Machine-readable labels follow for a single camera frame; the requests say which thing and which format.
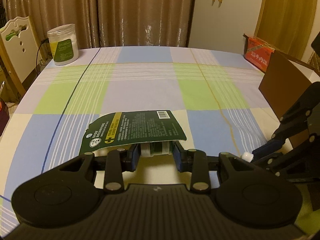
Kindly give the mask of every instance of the white knob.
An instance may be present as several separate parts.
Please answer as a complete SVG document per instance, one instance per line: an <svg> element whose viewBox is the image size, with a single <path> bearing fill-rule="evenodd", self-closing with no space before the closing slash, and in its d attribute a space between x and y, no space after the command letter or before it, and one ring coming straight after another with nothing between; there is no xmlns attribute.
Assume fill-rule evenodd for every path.
<svg viewBox="0 0 320 240"><path fill-rule="evenodd" d="M247 162L251 162L253 159L253 154L249 152L244 152L244 154L241 155L241 158Z"/></svg>

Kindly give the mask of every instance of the wooden chair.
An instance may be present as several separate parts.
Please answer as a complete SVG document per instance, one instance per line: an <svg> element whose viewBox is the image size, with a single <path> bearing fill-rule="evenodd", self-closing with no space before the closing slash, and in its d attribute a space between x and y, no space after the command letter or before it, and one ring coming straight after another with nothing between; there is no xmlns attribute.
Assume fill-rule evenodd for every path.
<svg viewBox="0 0 320 240"><path fill-rule="evenodd" d="M26 93L26 88L22 85L23 81L41 59L45 60L43 51L40 50L36 63L40 42L30 16L16 17L8 21L0 29L0 37L0 57L22 98Z"/></svg>

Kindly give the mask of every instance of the blue line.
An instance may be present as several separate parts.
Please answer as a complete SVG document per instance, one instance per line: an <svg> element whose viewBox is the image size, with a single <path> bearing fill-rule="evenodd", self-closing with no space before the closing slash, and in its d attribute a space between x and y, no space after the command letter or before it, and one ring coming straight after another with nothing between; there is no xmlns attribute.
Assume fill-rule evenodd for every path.
<svg viewBox="0 0 320 240"><path fill-rule="evenodd" d="M0 195L0 198L3 198L4 200L11 202L10 199L8 199L8 198L6 198L6 197L4 197L4 196L1 196L1 195Z"/></svg>
<svg viewBox="0 0 320 240"><path fill-rule="evenodd" d="M96 57L96 55L94 55L94 57L92 58L92 60L90 61L90 63L87 65L87 67L86 67L86 68L85 68L85 70L83 71L83 73L82 73L81 77L79 78L79 80L78 80L78 82L77 82L77 84L76 84L76 86L75 86L75 88L74 88L73 92L71 93L71 96L69 97L69 100L68 100L68 102L67 102L67 104L66 104L65 108L64 108L64 109L63 109L63 111L62 111L62 114L61 114L60 119L59 119L59 121L58 121L58 123L57 123L57 126L56 126L56 128L54 129L54 132L53 132L53 135L52 135L52 138L51 138L51 141L50 141L50 144L49 144L49 147L48 147L47 153L45 154L44 162L43 162L43 165L42 165L41 174L42 174L42 173L43 173L43 171L44 171L44 166L45 166L45 163L46 163L47 158L48 158L48 154L49 154L49 151L50 151L50 148L51 148L51 144L52 144L52 142L53 142L53 138L54 138L54 136L56 135L56 132L57 132L57 129L58 129L59 124L60 124L60 122L61 122L61 119L62 119L62 117L63 117L63 115L64 115L64 113L65 113L65 111L66 111L66 109L67 109L67 107L68 107L68 104L69 104L69 102L70 102L70 100L71 100L71 98L72 98L72 96L73 96L74 92L76 91L76 88L77 88L78 84L80 83L80 80L82 79L82 77L83 77L84 73L87 71L88 67L90 66L91 62L94 60L94 58Z"/></svg>

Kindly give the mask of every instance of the plastic container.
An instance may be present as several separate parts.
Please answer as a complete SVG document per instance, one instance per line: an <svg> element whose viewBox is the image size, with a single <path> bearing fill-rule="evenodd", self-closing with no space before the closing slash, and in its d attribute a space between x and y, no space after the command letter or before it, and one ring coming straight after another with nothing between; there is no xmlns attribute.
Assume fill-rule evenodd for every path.
<svg viewBox="0 0 320 240"><path fill-rule="evenodd" d="M66 65L79 57L76 25L67 24L49 30L48 38L55 65Z"/></svg>

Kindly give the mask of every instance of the plaid tablecloth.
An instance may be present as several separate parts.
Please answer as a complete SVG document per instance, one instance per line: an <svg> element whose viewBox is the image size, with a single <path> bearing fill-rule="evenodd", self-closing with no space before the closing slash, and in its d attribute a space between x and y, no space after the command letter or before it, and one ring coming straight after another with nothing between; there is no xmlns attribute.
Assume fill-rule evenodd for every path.
<svg viewBox="0 0 320 240"><path fill-rule="evenodd" d="M69 65L50 62L0 142L1 235L18 224L10 202L15 188L77 156L89 123L105 114L169 109L187 135L185 148L211 156L251 152L278 126L258 90L262 77L242 55L189 48L86 49ZM127 182L188 180L177 174L172 159L159 158L159 166L153 158L141 160ZM211 181L219 185L215 172Z"/></svg>

